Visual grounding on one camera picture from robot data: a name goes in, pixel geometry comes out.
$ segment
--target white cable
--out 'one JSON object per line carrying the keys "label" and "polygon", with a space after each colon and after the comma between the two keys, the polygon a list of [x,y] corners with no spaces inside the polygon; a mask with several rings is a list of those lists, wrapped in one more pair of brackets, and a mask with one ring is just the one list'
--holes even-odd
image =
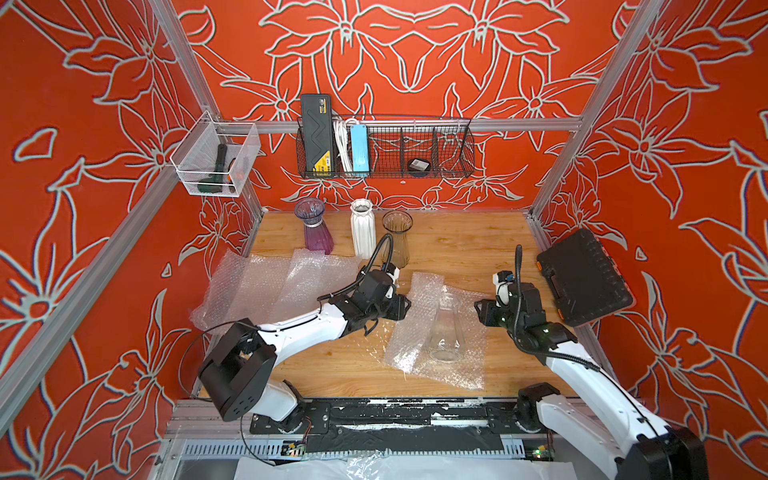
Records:
{"label": "white cable", "polygon": [[349,155],[346,153],[346,142],[349,135],[346,131],[346,122],[343,119],[333,119],[333,134],[336,137],[336,147],[338,148],[339,156],[341,157],[341,165],[345,172],[351,172],[352,161],[349,159]]}

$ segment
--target purple glass vase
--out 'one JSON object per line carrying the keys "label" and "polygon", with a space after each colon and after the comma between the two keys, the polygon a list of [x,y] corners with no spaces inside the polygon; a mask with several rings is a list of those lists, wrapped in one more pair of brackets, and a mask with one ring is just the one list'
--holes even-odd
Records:
{"label": "purple glass vase", "polygon": [[333,251],[333,238],[323,220],[326,205],[319,198],[303,198],[296,202],[293,212],[304,222],[304,243],[308,250]]}

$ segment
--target vase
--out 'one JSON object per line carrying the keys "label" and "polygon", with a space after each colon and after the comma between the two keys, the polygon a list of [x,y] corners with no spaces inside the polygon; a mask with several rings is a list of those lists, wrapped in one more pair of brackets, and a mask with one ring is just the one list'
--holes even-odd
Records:
{"label": "vase", "polygon": [[465,341],[458,319],[458,304],[458,298],[450,293],[440,297],[427,343],[429,356],[438,362],[454,363],[462,359]]}
{"label": "vase", "polygon": [[408,250],[408,230],[413,227],[413,219],[402,210],[392,210],[384,214],[382,218],[384,228],[392,234],[392,263],[403,268],[411,261],[411,253]]}
{"label": "vase", "polygon": [[352,242],[357,257],[370,258],[376,248],[376,219],[371,200],[361,198],[352,202]]}
{"label": "vase", "polygon": [[323,250],[326,255],[333,251],[333,238],[323,220],[325,203],[319,198],[303,198],[296,202],[293,212],[304,222],[304,244],[308,250]]}

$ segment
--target wooden table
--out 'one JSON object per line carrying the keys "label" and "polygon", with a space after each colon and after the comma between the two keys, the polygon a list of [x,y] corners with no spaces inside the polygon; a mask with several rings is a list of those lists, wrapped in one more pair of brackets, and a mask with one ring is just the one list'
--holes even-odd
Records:
{"label": "wooden table", "polygon": [[[354,255],[349,212],[329,212],[326,224],[336,244],[333,254]],[[376,215],[376,233],[385,233],[381,214]],[[538,250],[523,214],[515,212],[411,212],[413,228],[408,233],[411,262],[400,273],[398,293],[408,293],[414,271],[443,275],[445,284],[464,290],[495,295],[492,275],[514,268],[515,247],[523,246],[522,279],[541,293],[547,318],[559,321],[552,294],[538,269]],[[253,254],[291,257],[304,248],[303,225],[290,213],[268,213],[261,223]],[[517,396],[520,388],[549,382],[563,395],[574,391],[533,356],[519,352],[501,328],[488,328],[485,352],[485,390],[460,389],[406,375],[383,363],[384,347],[394,323],[379,327],[364,337],[362,330],[316,345],[290,357],[276,367],[272,379],[288,379],[306,397],[331,396]]]}

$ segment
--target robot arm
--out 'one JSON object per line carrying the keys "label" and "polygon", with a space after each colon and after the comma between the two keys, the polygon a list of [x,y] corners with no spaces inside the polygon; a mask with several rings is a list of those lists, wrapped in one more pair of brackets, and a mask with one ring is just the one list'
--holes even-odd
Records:
{"label": "robot arm", "polygon": [[[321,296],[318,300],[328,301],[319,309],[259,326],[242,319],[227,330],[198,371],[224,421],[253,412],[285,422],[285,429],[290,430],[301,421],[304,405],[301,395],[288,382],[270,381],[275,365],[318,343],[360,329],[368,335],[379,318],[405,318],[411,303],[396,293],[399,270],[389,260],[381,270],[371,270],[385,240],[389,241],[388,258],[392,256],[392,236],[386,234],[355,282]],[[366,324],[372,320],[373,327],[367,329]]]}
{"label": "robot arm", "polygon": [[576,409],[548,383],[521,389],[516,417],[528,432],[544,427],[562,435],[608,478],[661,480],[707,478],[703,443],[687,428],[673,429],[616,383],[560,323],[547,322],[538,291],[515,274],[499,272],[494,300],[475,304],[481,323],[501,326],[523,352],[535,355],[589,406]]}

